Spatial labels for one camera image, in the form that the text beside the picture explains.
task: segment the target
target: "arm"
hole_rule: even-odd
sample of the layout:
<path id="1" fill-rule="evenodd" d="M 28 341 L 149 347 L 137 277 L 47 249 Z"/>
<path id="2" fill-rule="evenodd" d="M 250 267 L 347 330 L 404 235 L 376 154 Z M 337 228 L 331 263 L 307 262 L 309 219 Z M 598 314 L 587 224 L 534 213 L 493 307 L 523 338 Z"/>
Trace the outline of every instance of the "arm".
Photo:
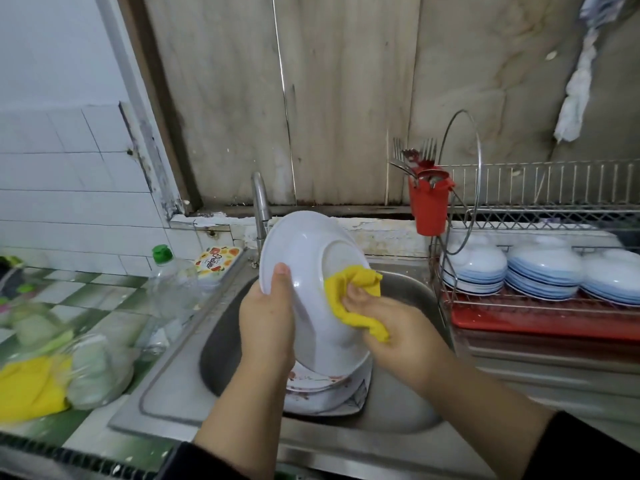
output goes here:
<path id="1" fill-rule="evenodd" d="M 252 479 L 273 478 L 287 375 L 294 365 L 291 275 L 276 265 L 271 294 L 255 282 L 240 306 L 242 359 L 194 443 Z"/>
<path id="2" fill-rule="evenodd" d="M 364 334 L 382 367 L 431 402 L 500 478 L 522 477 L 553 411 L 457 359 L 420 310 L 352 285 L 344 305 L 387 328 L 387 343 Z"/>

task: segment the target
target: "black sleeve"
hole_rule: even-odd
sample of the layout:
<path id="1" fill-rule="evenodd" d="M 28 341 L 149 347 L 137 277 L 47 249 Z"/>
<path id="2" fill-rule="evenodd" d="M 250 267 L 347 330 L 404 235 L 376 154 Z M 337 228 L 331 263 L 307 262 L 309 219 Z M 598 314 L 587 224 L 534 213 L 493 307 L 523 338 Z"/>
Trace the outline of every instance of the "black sleeve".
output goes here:
<path id="1" fill-rule="evenodd" d="M 157 480 L 197 478 L 248 480 L 224 461 L 191 443 L 180 443 L 174 448 L 156 476 Z"/>
<path id="2" fill-rule="evenodd" d="M 640 453 L 564 411 L 549 421 L 523 480 L 626 478 L 640 468 Z"/>

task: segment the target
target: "sink basin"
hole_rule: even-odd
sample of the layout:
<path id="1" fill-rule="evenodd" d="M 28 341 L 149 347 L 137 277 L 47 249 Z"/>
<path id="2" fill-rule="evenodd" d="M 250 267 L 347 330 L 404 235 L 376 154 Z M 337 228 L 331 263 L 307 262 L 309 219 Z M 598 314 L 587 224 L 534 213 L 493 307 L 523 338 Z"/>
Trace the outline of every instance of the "sink basin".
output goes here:
<path id="1" fill-rule="evenodd" d="M 417 279 L 398 273 L 393 264 L 372 266 L 382 273 L 383 296 L 395 298 L 420 309 L 451 346 L 451 336 L 442 319 L 433 291 Z M 238 311 L 242 299 L 255 279 L 239 291 L 222 313 L 200 355 L 200 375 L 205 386 L 220 396 L 240 362 L 240 330 Z M 361 429 L 385 433 L 416 433 L 436 425 L 440 418 L 431 405 L 399 382 L 387 371 L 374 365 L 369 395 L 364 409 L 348 417 L 309 418 L 284 414 L 306 422 L 341 428 Z"/>

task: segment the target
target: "right hand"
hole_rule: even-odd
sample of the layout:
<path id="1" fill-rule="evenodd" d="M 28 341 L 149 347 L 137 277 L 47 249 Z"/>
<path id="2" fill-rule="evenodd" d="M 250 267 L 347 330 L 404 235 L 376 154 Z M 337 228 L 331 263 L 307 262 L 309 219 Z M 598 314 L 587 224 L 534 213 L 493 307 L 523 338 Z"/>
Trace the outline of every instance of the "right hand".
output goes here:
<path id="1" fill-rule="evenodd" d="M 365 331 L 366 346 L 380 366 L 424 395 L 434 368 L 451 354 L 428 318 L 414 306 L 372 296 L 352 284 L 342 303 L 348 311 L 375 318 L 386 327 L 388 342 L 379 342 Z"/>

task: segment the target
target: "left hand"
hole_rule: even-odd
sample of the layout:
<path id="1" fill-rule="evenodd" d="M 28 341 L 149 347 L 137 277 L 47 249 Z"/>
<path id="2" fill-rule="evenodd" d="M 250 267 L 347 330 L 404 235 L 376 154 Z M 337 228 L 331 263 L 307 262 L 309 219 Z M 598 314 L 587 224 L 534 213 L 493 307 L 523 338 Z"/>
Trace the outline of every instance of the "left hand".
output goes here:
<path id="1" fill-rule="evenodd" d="M 241 364 L 258 372 L 286 377 L 295 364 L 291 271 L 278 263 L 271 277 L 271 294 L 254 282 L 240 304 Z"/>

